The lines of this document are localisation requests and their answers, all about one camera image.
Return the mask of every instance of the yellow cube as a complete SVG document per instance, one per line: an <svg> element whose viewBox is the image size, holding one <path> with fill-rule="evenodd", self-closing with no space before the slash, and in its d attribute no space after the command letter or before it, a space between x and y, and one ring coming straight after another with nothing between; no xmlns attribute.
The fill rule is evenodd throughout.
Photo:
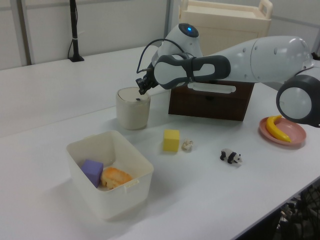
<svg viewBox="0 0 320 240"><path fill-rule="evenodd" d="M180 143L179 130L165 129L163 133L163 151L178 152Z"/></svg>

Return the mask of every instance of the yellow banana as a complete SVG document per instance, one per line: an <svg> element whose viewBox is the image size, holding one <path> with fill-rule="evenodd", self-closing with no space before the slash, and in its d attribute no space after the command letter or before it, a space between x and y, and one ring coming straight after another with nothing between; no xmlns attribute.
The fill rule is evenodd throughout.
<svg viewBox="0 0 320 240"><path fill-rule="evenodd" d="M275 121L277 119L280 119L281 117L281 115L268 117L266 120L265 127L274 138L291 143L290 137L283 131L281 131L279 128L277 128L277 126L275 125Z"/></svg>

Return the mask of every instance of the purple block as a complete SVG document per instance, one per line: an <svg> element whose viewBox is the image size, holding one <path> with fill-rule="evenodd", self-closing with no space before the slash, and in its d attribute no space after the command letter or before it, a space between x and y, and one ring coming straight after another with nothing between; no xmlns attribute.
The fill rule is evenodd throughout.
<svg viewBox="0 0 320 240"><path fill-rule="evenodd" d="M86 159L81 167L81 170L97 188L100 183L100 176L102 174L102 171L104 170L103 163Z"/></svg>

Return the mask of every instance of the panda figurine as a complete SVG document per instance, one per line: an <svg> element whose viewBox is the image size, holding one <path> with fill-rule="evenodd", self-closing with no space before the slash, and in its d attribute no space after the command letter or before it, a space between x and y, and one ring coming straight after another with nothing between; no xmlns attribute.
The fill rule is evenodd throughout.
<svg viewBox="0 0 320 240"><path fill-rule="evenodd" d="M225 158L227 158L227 161L229 164L242 163L241 154L237 154L236 152L232 151L229 148L224 148L221 150L220 159L224 161Z"/></svg>

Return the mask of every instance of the black stand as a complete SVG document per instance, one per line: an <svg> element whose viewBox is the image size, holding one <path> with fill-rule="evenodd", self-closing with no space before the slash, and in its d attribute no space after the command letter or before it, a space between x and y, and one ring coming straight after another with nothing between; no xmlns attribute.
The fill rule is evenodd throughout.
<svg viewBox="0 0 320 240"><path fill-rule="evenodd" d="M78 47L78 32L77 32L77 12L76 0L70 0L70 13L71 13L71 28L72 28L72 44L73 44L73 57L69 57L71 62L81 62L84 58L79 54Z"/></svg>

